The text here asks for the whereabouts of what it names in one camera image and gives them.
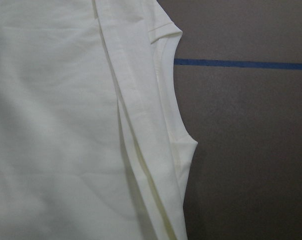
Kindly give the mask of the cream long-sleeve cat shirt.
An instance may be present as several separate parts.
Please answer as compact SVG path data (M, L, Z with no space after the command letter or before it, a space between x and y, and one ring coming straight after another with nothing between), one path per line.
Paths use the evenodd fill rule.
M0 240L185 240L197 142L155 0L0 0Z

